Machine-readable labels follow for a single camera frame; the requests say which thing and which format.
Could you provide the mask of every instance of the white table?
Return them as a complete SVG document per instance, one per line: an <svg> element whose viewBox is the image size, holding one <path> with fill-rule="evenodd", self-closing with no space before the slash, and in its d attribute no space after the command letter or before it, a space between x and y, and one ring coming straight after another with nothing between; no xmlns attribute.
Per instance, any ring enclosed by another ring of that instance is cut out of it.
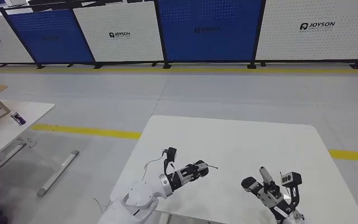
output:
<svg viewBox="0 0 358 224"><path fill-rule="evenodd" d="M144 164L162 149L177 148L177 169L197 160L219 167L161 200L157 211L221 223L275 224L274 216L241 181L262 178L265 166L276 184L280 172L302 175L301 211L308 223L357 223L358 206L316 129L310 125L244 122L174 116L153 116L138 140L111 201L141 180ZM157 181L163 159L149 164L145 181Z"/></svg>
<svg viewBox="0 0 358 224"><path fill-rule="evenodd" d="M5 106L7 106L10 111L18 112L25 120L26 123L24 125L17 124L14 121L10 114L0 118L0 151L3 151L7 148L11 143L20 140L20 144L12 149L8 154L6 154L6 159L0 162L0 166L2 166L5 162L7 162L13 155L15 155L21 148L26 145L26 141L23 141L19 136L31 125L37 122L40 118L42 118L46 113L48 113L55 105L54 104L45 104L41 102L20 102L20 101L9 101L9 100L0 100ZM51 185L56 181L56 179L60 176L60 174L64 171L64 169L69 165L69 163L74 159L74 157L78 154L78 151L73 151L70 156L64 161L63 164L58 165L56 162L46 156L42 155L40 152L34 150L34 152L42 158L46 164L48 164L53 170L54 174L51 178L45 183L45 185L39 190L37 195L39 197L43 197L47 190L51 187Z"/></svg>

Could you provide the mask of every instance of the gray floor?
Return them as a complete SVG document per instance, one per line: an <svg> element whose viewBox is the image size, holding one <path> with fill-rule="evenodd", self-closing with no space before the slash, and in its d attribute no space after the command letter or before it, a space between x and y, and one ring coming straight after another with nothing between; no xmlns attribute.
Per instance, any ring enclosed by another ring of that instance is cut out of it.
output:
<svg viewBox="0 0 358 224"><path fill-rule="evenodd" d="M346 65L322 68L350 69ZM141 132L153 114L310 124L328 149L358 150L358 76L353 72L71 74L46 68L18 73L2 69L0 84L9 88L0 98L56 104L40 120L45 124ZM0 207L11 223L96 223L101 210L94 198L107 206L136 141L33 130L25 136L59 162L72 150L79 150L80 156L40 199L36 192L51 170L28 148L6 163L0 169ZM335 163L357 201L358 161ZM176 217L172 223L205 222Z"/></svg>

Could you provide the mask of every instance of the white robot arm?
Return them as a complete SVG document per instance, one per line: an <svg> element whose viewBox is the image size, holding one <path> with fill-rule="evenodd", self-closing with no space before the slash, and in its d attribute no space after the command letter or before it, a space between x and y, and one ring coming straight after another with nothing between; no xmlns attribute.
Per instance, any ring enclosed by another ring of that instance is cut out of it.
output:
<svg viewBox="0 0 358 224"><path fill-rule="evenodd" d="M174 161L176 149L169 148L166 153L164 174L160 174L151 185L142 181L134 182L128 194L115 200L98 224L144 224L156 209L158 197L166 199L178 188L209 173L208 165L199 160L167 175L166 168Z"/></svg>
<svg viewBox="0 0 358 224"><path fill-rule="evenodd" d="M250 176L241 182L243 189L260 199L263 205L274 214L277 223L306 224L304 215L296 209L300 199L298 185L302 184L301 175L290 172L281 177L282 186L290 189L291 202L288 204L284 200L280 187L275 184L271 175L263 166L260 168L260 174L263 178L263 185Z"/></svg>

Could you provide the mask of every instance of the floor marking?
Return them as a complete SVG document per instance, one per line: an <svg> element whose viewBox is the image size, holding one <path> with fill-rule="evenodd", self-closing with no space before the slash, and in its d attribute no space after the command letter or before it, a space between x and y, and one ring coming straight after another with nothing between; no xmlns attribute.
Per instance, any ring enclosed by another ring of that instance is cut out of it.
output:
<svg viewBox="0 0 358 224"><path fill-rule="evenodd" d="M86 73L107 73L107 72L241 72L241 73L358 73L358 69L282 69L282 68L260 68L260 69L247 69L247 68L49 68L43 69L34 68L0 68L0 73L12 72L33 72L33 73L73 73L73 72L86 72Z"/></svg>
<svg viewBox="0 0 358 224"><path fill-rule="evenodd" d="M332 158L340 158L342 160L358 160L358 151L345 150L329 150Z"/></svg>
<svg viewBox="0 0 358 224"><path fill-rule="evenodd" d="M92 136L106 136L115 138L139 139L140 132L126 132L123 130L103 130L98 128L70 127L50 124L35 124L32 130L45 130L48 132L65 132L73 134L87 134ZM343 160L358 160L358 151L328 150L332 158Z"/></svg>
<svg viewBox="0 0 358 224"><path fill-rule="evenodd" d="M50 125L50 124L35 124L31 126L32 130L45 130L48 132L66 132L73 134L88 134L92 136L107 136L115 138L130 138L130 139L139 139L140 132L125 132L121 130L103 130L97 128L83 128L83 127L69 127L69 126L60 126L60 125Z"/></svg>

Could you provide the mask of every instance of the perforated panel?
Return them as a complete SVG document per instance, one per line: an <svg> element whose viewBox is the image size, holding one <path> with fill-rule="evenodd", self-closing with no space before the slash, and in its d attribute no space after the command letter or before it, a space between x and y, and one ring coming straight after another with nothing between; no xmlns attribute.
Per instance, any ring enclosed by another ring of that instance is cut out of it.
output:
<svg viewBox="0 0 358 224"><path fill-rule="evenodd" d="M14 14L9 18L39 63L93 61L70 10Z"/></svg>
<svg viewBox="0 0 358 224"><path fill-rule="evenodd" d="M74 10L97 62L163 60L153 2Z"/></svg>
<svg viewBox="0 0 358 224"><path fill-rule="evenodd" d="M267 0L256 59L356 58L357 0Z"/></svg>
<svg viewBox="0 0 358 224"><path fill-rule="evenodd" d="M33 63L10 25L0 16L0 63Z"/></svg>
<svg viewBox="0 0 358 224"><path fill-rule="evenodd" d="M168 60L250 60L261 0L159 0Z"/></svg>

